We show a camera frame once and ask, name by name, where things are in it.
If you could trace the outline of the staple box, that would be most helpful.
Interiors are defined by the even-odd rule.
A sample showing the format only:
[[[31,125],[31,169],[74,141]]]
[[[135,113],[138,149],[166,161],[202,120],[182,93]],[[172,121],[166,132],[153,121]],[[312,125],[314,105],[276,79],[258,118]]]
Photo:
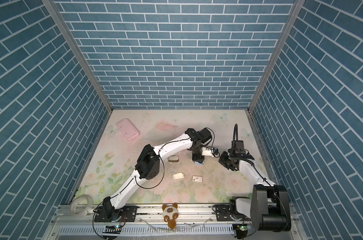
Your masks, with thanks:
[[[202,183],[202,176],[192,176],[192,181],[195,183]]]

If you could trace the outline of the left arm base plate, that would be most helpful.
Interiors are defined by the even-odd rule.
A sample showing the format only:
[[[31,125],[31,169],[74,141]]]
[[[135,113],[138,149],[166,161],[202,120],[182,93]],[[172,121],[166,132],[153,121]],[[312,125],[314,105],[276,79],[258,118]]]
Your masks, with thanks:
[[[138,207],[125,206],[121,209],[99,206],[96,208],[94,222],[96,223],[124,223],[134,222]]]

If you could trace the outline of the staple box tray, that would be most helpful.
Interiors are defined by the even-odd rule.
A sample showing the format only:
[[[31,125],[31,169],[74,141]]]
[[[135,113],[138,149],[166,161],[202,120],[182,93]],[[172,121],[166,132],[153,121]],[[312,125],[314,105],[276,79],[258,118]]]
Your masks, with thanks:
[[[184,173],[175,173],[172,175],[174,181],[184,179]]]

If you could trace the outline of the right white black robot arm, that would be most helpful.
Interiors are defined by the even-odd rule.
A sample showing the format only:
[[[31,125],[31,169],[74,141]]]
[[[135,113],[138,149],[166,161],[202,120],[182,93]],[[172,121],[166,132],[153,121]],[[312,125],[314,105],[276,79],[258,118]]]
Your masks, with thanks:
[[[231,171],[242,173],[252,186],[251,198],[235,197],[235,212],[250,219],[257,231],[288,232],[291,229],[288,191],[271,181],[257,166],[243,141],[233,140],[219,163]]]

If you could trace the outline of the beige mini stapler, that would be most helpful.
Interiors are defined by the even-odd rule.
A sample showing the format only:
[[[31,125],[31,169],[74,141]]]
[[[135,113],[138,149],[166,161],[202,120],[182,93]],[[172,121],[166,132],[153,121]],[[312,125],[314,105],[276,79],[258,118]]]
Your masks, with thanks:
[[[179,157],[178,156],[170,156],[168,157],[168,162],[169,163],[178,163],[179,162]]]

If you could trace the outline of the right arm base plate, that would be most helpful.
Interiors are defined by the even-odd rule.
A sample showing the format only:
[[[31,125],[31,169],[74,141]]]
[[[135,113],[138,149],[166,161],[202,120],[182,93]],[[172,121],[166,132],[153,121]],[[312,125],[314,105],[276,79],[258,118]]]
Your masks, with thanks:
[[[235,205],[232,204],[216,204],[211,207],[218,222],[249,222],[251,219],[237,211]]]

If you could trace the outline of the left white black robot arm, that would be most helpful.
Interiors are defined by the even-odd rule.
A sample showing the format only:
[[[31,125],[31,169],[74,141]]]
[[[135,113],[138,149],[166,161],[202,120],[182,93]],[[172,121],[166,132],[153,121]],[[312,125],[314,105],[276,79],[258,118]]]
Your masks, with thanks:
[[[120,213],[137,189],[149,189],[141,184],[159,174],[160,169],[165,167],[164,160],[178,152],[189,150],[192,161],[203,164],[204,157],[218,156],[213,143],[214,132],[210,128],[203,128],[200,131],[188,128],[182,135],[165,144],[154,147],[150,144],[144,146],[130,177],[114,194],[104,198],[98,209],[103,210],[107,218]]]

